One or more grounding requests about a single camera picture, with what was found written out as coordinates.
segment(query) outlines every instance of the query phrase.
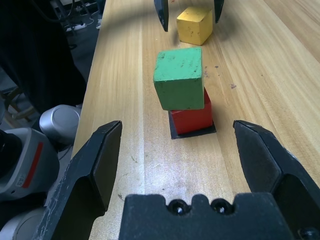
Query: wooden table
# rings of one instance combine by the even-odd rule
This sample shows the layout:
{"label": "wooden table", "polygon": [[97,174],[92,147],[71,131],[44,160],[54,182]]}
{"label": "wooden table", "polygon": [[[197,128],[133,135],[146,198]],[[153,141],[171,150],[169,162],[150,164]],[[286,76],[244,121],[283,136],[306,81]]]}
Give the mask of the wooden table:
{"label": "wooden table", "polygon": [[161,194],[167,203],[194,194],[209,201],[248,192],[232,123],[271,130],[320,185],[320,1],[227,0],[202,46],[203,76],[217,133],[171,140],[153,72],[179,42],[176,17],[213,0],[170,0],[169,32],[152,0],[107,0],[73,154],[99,126],[121,120],[118,171],[108,212],[91,240],[118,238],[128,194]]}

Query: cable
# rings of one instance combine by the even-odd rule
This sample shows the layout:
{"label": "cable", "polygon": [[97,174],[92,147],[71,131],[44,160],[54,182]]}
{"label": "cable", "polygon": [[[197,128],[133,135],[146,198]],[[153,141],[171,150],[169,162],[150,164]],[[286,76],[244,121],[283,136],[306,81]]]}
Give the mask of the cable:
{"label": "cable", "polygon": [[68,148],[68,150],[65,151],[65,153],[59,158],[59,161],[60,161],[61,159],[63,159],[63,158],[67,155],[67,153],[69,152],[69,150],[71,149],[71,147],[72,147],[72,146],[70,146],[70,147]]}
{"label": "cable", "polygon": [[51,19],[51,18],[47,17],[47,15],[40,9],[40,7],[35,3],[34,0],[31,0],[31,4],[38,11],[38,13],[41,15],[41,17],[43,17],[48,22],[50,22],[50,23],[62,23],[65,20],[67,20],[68,18],[71,17],[71,13],[74,10],[74,6],[75,6],[75,0],[72,0],[72,5],[71,5],[71,9],[70,9],[69,14],[66,17],[63,17],[63,18],[60,18],[60,19]]}
{"label": "cable", "polygon": [[93,15],[96,14],[97,12],[99,12],[99,10],[98,10],[98,11],[95,11],[94,13],[91,13],[91,16],[93,16]]}
{"label": "cable", "polygon": [[93,23],[95,22],[95,20],[92,19],[91,17],[89,17],[89,19],[92,20],[92,22],[90,22],[89,24],[87,24],[87,26],[89,26],[89,25],[91,25],[91,24],[93,24]]}

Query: floor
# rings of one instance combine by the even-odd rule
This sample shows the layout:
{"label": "floor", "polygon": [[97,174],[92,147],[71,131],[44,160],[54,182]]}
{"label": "floor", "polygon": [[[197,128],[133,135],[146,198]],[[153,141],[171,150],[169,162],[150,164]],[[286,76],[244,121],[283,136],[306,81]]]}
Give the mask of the floor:
{"label": "floor", "polygon": [[[96,29],[97,18],[98,18],[97,8],[93,6],[89,9],[89,11],[91,13],[94,13],[92,15],[92,19],[94,21],[92,19],[89,19],[88,15],[81,15],[81,16],[79,15],[77,18],[74,19],[74,22],[86,23],[87,27],[77,30],[75,32],[76,33],[75,35],[72,35],[71,32],[66,33],[69,44],[77,45],[75,49],[71,50],[71,54],[76,67],[79,69],[79,71],[81,72],[81,74],[83,75],[86,81],[88,81],[88,78],[89,78],[91,64],[94,57],[94,52],[95,52],[96,43],[97,43],[98,34],[99,34],[99,30]],[[0,91],[15,87],[15,86],[16,85],[14,84],[14,82],[8,77],[8,75],[0,67]],[[18,105],[18,107],[22,110],[27,109],[31,105],[24,94],[19,95],[14,100]],[[31,127],[34,124],[34,122],[39,119],[39,117],[40,117],[40,114],[35,113],[30,117],[31,122],[20,120],[19,123],[23,127]],[[11,127],[5,121],[3,121],[0,125],[0,129],[5,131],[8,129],[11,129]],[[73,147],[70,146],[64,151],[61,151],[58,153],[58,158],[60,162],[60,171],[59,171],[58,179],[55,185],[52,187],[52,190],[56,188],[56,185],[58,184],[60,178],[63,176],[64,171],[70,162],[72,150],[73,150]]]}

